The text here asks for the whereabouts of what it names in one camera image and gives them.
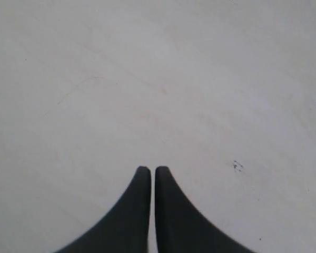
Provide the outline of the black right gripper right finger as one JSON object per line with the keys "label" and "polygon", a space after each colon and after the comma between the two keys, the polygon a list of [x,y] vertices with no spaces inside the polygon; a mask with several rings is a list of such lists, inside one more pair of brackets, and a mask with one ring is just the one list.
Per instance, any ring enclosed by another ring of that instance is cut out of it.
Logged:
{"label": "black right gripper right finger", "polygon": [[171,170],[155,170],[158,252],[250,252],[209,222],[184,194]]}

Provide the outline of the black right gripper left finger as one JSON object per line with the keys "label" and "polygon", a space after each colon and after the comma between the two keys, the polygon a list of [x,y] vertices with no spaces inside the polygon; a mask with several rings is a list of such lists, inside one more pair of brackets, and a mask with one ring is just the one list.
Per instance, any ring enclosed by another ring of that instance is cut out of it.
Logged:
{"label": "black right gripper left finger", "polygon": [[148,252],[151,172],[140,166],[110,211],[58,252]]}

